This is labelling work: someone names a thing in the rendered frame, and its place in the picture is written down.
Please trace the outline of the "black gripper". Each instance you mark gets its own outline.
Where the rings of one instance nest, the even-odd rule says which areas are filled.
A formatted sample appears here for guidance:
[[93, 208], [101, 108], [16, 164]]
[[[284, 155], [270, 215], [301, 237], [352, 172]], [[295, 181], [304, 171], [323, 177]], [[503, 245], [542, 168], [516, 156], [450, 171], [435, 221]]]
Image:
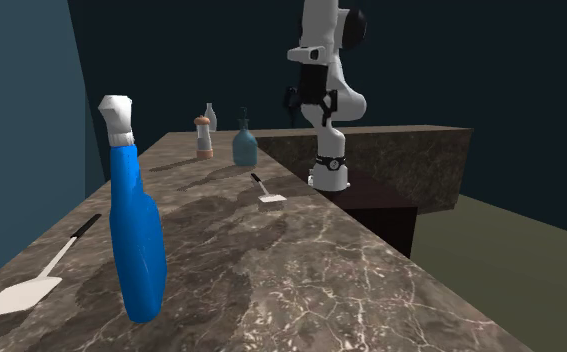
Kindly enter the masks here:
[[325, 127], [331, 115], [338, 110], [338, 91], [327, 91], [328, 67], [325, 65], [302, 64], [298, 91], [296, 87], [289, 86], [285, 90], [283, 107], [287, 111], [290, 127], [295, 122], [300, 108], [298, 94], [302, 104], [319, 105], [322, 109], [321, 125]]

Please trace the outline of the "teal soap dispenser bottle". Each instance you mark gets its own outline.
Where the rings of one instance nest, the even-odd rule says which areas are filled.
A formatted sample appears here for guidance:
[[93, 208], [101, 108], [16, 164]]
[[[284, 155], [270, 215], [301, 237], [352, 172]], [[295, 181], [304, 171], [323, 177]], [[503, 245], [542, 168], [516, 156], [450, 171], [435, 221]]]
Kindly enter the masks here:
[[242, 116], [238, 119], [240, 130], [232, 142], [233, 161], [237, 166], [255, 166], [257, 164], [257, 141], [248, 130], [247, 108], [242, 107]]

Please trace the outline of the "wooden pepper grinder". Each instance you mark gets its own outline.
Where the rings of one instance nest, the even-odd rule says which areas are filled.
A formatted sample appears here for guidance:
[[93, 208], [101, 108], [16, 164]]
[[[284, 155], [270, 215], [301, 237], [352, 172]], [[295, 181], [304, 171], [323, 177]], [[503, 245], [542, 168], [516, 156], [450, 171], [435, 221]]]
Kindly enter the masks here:
[[213, 148], [209, 131], [210, 120], [204, 116], [199, 116], [194, 119], [194, 123], [197, 127], [197, 158], [210, 159], [213, 157]]

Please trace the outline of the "dark robot stand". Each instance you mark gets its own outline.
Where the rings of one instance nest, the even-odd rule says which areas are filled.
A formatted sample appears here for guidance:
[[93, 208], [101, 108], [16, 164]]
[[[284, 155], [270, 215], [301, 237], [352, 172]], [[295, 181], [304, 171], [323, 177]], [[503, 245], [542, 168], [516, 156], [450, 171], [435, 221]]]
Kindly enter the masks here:
[[418, 207], [364, 172], [350, 170], [348, 179], [346, 190], [319, 193], [410, 258]]

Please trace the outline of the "blue spray bottle white top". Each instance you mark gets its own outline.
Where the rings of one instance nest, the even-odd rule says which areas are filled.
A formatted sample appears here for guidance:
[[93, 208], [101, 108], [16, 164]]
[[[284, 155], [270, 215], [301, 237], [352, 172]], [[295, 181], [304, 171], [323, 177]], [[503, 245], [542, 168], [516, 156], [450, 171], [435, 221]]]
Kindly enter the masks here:
[[124, 307], [132, 321], [145, 323], [160, 312], [166, 287], [160, 214], [143, 189], [131, 125], [132, 100], [125, 95], [106, 95], [98, 110], [106, 123], [110, 145], [109, 222]]

